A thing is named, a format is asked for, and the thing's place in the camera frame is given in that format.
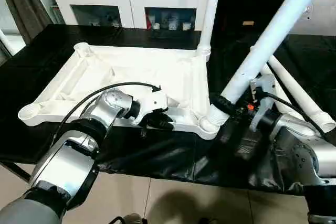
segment pipe connector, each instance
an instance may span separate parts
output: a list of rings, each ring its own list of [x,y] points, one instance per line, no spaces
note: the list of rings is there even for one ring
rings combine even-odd
[[[219,128],[228,120],[229,115],[225,114],[215,105],[211,104],[206,116],[200,118],[199,126],[209,133],[216,133]]]
[[[209,61],[211,54],[211,46],[210,45],[201,45],[198,44],[196,56],[201,55],[205,57],[206,62]]]

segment curtain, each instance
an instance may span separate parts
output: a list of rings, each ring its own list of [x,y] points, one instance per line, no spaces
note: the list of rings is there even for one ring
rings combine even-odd
[[[52,21],[40,0],[6,0],[26,44]]]

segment white pipe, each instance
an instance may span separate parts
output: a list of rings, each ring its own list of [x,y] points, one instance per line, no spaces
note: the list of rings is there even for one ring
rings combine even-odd
[[[218,0],[207,0],[205,16],[203,20],[203,28],[201,33],[201,39],[197,46],[196,56],[204,55],[206,61],[209,61],[211,53],[211,35],[214,28],[214,21],[216,16]]]
[[[277,58],[272,56],[268,62],[302,110],[312,118],[324,132],[329,132],[336,127],[336,122],[331,116],[321,110]]]
[[[254,49],[250,51],[221,95],[235,104],[248,88],[250,81],[264,67],[270,56],[279,47],[285,36],[300,18],[312,0],[285,0],[271,22],[259,37]],[[205,117],[200,119],[200,126],[206,131],[218,131],[229,115],[210,106]]]
[[[263,76],[266,75],[266,74],[271,74],[273,75],[272,71],[270,70],[270,68],[268,67],[268,65],[266,64],[261,72],[260,72]],[[278,80],[275,78],[275,93],[276,93],[276,96],[285,100],[286,102],[290,102],[290,100],[288,99],[288,96],[286,95],[286,93],[284,92],[284,90],[282,89],[280,83],[278,82]],[[293,110],[292,108],[286,106],[285,104],[281,103],[281,102],[278,102],[278,101],[275,101],[275,105],[278,109],[278,111],[282,114],[290,114],[292,116],[295,116],[296,118],[298,119],[301,119],[301,120],[304,120],[302,115],[300,115],[298,112],[296,112],[295,110]]]
[[[6,35],[4,35],[4,33],[1,31],[1,29],[0,29],[0,40],[7,48],[9,53],[13,56],[16,53],[16,51],[14,50],[13,47],[11,47],[9,40],[7,39]]]

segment red component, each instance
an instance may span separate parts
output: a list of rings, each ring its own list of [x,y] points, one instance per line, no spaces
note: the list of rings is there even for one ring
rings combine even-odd
[[[148,16],[146,15],[146,24],[147,24],[147,29],[151,30],[152,29],[152,23],[149,21]]]
[[[254,110],[254,106],[253,106],[252,104],[249,104],[249,105],[247,106],[247,109],[248,109],[248,110]]]

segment white plastic tray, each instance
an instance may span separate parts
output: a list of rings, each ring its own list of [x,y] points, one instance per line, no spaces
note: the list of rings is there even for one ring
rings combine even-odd
[[[169,97],[166,114],[174,120],[174,130],[195,132],[210,138],[198,127],[198,119],[208,107],[206,61],[195,50],[137,47],[105,47],[78,43],[75,52],[34,103],[23,107],[18,117],[28,126],[60,122],[86,95],[104,86],[138,81],[161,86]],[[151,92],[139,86],[119,87],[134,99]],[[85,104],[69,121],[77,119]],[[131,126],[117,119],[115,126]]]

